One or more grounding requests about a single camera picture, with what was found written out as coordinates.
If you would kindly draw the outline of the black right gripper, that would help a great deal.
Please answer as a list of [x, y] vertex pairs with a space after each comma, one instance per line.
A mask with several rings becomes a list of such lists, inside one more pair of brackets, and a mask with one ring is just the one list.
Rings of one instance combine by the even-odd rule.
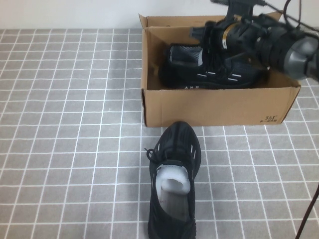
[[268, 72], [269, 69], [262, 66], [247, 53], [231, 53], [227, 51], [228, 28], [232, 29], [235, 16], [248, 20], [254, 19], [254, 6], [260, 5], [259, 0], [210, 0], [212, 3], [228, 7], [223, 20], [207, 21], [205, 23], [203, 49], [205, 53], [224, 51], [224, 71], [226, 72]]

